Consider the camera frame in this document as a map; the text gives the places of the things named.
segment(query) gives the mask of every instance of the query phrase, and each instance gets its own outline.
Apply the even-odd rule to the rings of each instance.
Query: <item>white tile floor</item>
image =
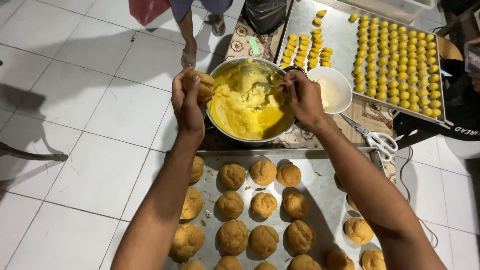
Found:
[[[197,70],[222,62],[241,6],[234,0],[217,38],[194,2]],[[416,26],[435,28],[440,18],[428,12]],[[0,141],[70,155],[64,163],[0,158],[0,179],[12,181],[0,201],[0,270],[109,269],[175,139],[169,99],[182,44],[170,11],[141,27],[127,1],[0,7]],[[413,148],[403,177],[439,238],[437,253],[450,270],[480,269],[472,179],[442,137]],[[397,170],[406,157],[398,152]]]

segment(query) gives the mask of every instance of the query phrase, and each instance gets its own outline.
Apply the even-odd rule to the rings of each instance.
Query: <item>aluminum pot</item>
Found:
[[[248,59],[249,58],[252,58],[254,61],[260,61],[260,62],[265,63],[266,65],[271,67],[274,71],[279,72],[281,75],[285,75],[288,71],[291,71],[291,70],[301,70],[302,72],[304,72],[304,70],[301,67],[298,67],[298,66],[290,66],[290,67],[287,67],[285,69],[282,69],[279,66],[276,66],[275,64],[270,62],[269,60],[265,60],[263,58],[251,57],[251,56],[241,56],[241,57],[235,57],[233,59],[230,59],[230,60],[227,60],[227,61],[221,63],[218,67],[216,67],[210,73],[210,75],[212,75],[214,78],[216,78],[216,77],[220,76],[221,74],[227,72],[228,70],[230,70],[231,68],[233,68],[233,67],[235,67],[239,64],[248,64]],[[244,145],[244,146],[248,146],[248,147],[260,147],[262,145],[265,145],[267,142],[269,142],[271,140],[274,140],[274,139],[280,137],[281,135],[285,134],[285,132],[287,132],[287,130],[289,130],[295,122],[295,118],[293,118],[292,122],[287,126],[287,128],[284,131],[282,131],[282,132],[278,133],[277,135],[272,136],[270,138],[263,139],[263,140],[246,140],[246,139],[241,139],[241,138],[237,138],[233,135],[230,135],[227,132],[225,132],[223,129],[221,129],[215,123],[215,121],[213,120],[212,116],[210,115],[210,111],[208,109],[206,110],[206,115],[210,119],[210,122],[212,122],[212,124],[215,126],[215,128],[217,128],[217,130],[219,130],[221,133],[223,133],[228,138],[233,139],[236,142],[238,142],[239,144]]]

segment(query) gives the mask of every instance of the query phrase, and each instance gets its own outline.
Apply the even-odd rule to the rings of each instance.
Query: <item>red bag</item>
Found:
[[[130,15],[145,26],[170,8],[168,0],[128,0]]]

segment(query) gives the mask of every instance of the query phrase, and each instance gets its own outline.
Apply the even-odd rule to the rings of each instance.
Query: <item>white bowl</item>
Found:
[[[307,72],[307,77],[312,81],[323,79],[326,82],[322,90],[322,98],[329,103],[325,108],[326,113],[340,113],[352,103],[352,86],[340,72],[329,67],[316,67]]]

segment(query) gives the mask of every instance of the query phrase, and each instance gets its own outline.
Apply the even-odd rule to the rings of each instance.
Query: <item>pot handle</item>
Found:
[[[305,71],[299,66],[289,66],[289,67],[286,67],[286,68],[283,69],[283,71],[285,71],[285,73],[287,73],[289,71],[292,71],[292,70],[298,70],[298,71],[302,71],[303,73],[305,73]]]

